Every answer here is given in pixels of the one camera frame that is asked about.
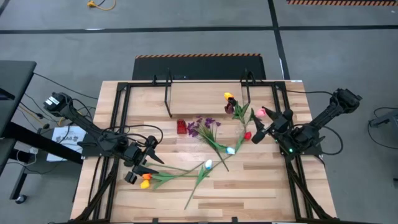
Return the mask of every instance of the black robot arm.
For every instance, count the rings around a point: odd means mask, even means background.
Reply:
[[[96,140],[96,144],[102,148],[102,154],[104,156],[113,156],[122,159],[124,160],[125,166],[133,167],[132,171],[129,172],[125,178],[125,180],[131,184],[136,181],[136,174],[158,173],[155,170],[143,166],[146,162],[146,156],[164,164],[163,161],[155,155],[155,148],[158,144],[155,137],[148,136],[145,141],[146,148],[142,151],[136,142],[129,144],[129,138],[126,134],[107,129],[102,130],[82,116],[73,107],[73,99],[65,93],[52,93],[52,96],[44,102],[44,108],[52,115],[69,119],[85,130],[87,134],[91,135]]]
[[[269,134],[280,145],[286,159],[291,161],[307,149],[317,147],[324,138],[319,137],[319,130],[334,117],[343,113],[352,113],[358,108],[361,100],[360,96],[354,95],[351,91],[339,88],[333,92],[327,108],[310,123],[303,124],[299,128],[289,127],[293,117],[292,110],[286,110],[282,114],[263,107],[273,122],[269,127],[264,128],[261,120],[252,116],[257,128],[257,133],[253,136],[252,142],[257,144],[266,134]]]

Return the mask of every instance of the yellow tulip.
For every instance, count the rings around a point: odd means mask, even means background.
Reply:
[[[232,95],[231,93],[224,93],[224,97],[228,101],[228,98],[234,98],[234,95]]]
[[[148,187],[150,187],[149,180],[142,181],[140,186],[141,186],[141,189],[147,189]]]

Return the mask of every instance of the black platform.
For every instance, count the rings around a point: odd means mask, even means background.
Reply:
[[[165,80],[168,68],[174,80],[239,80],[245,68],[266,79],[260,54],[171,54],[138,55],[132,80]]]

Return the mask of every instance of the black desk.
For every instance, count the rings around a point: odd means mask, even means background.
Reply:
[[[82,164],[81,154],[49,138],[33,133],[28,129],[11,122],[22,97],[33,77],[36,62],[0,61],[0,88],[15,96],[14,100],[0,100],[0,175],[8,159],[16,159],[14,149],[17,141],[26,143],[61,158]],[[18,159],[27,162],[31,155],[20,152]]]

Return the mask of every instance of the pink tulip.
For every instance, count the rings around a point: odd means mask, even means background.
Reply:
[[[264,108],[258,109],[256,112],[256,117],[260,118],[266,115],[266,110]]]

